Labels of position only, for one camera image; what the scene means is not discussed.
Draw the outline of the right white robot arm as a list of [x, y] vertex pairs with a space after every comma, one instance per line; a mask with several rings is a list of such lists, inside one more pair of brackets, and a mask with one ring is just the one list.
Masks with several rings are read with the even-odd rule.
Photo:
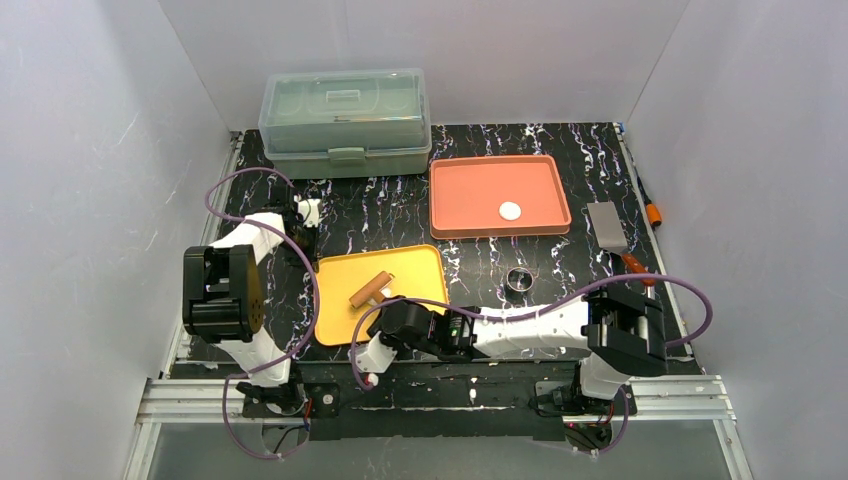
[[448, 363], [496, 359], [525, 349], [587, 352], [577, 368], [577, 396], [610, 401], [633, 377], [668, 372], [661, 304], [651, 291], [604, 285], [572, 300], [498, 310], [394, 297], [373, 307], [367, 343], [351, 351], [367, 379], [384, 373], [403, 350]]

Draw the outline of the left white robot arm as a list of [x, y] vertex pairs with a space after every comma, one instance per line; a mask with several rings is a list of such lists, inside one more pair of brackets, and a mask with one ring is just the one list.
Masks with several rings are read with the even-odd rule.
[[321, 213], [321, 200], [289, 196], [245, 217], [213, 243], [184, 253], [184, 329], [229, 354], [253, 386], [280, 387], [292, 373], [291, 357], [264, 327], [266, 290], [259, 264], [281, 246], [314, 280]]

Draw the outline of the wooden dough roller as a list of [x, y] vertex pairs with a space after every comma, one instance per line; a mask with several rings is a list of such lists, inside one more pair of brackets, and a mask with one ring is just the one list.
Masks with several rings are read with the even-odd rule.
[[366, 304], [376, 305], [383, 302], [391, 294], [390, 285], [393, 280], [391, 273], [379, 272], [349, 298], [350, 306], [358, 309]]

